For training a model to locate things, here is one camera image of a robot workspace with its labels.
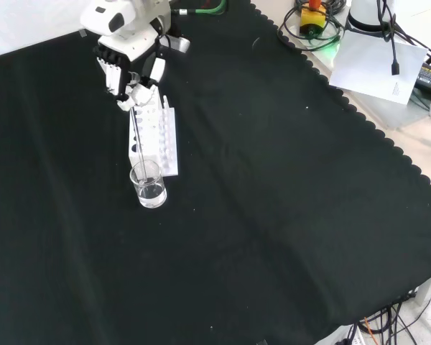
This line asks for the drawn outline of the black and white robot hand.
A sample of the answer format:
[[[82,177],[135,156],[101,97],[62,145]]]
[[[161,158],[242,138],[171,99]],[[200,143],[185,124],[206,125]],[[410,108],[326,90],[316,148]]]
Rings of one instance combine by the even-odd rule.
[[[190,41],[173,35],[165,27],[168,23],[163,16],[152,20],[127,19],[120,12],[112,17],[99,14],[96,21],[83,23],[88,31],[100,36],[94,52],[105,73],[107,90],[122,111],[144,106],[153,97],[166,65],[158,53],[161,47],[181,53],[188,51]],[[131,64],[145,55],[152,59],[147,73],[131,72]]]

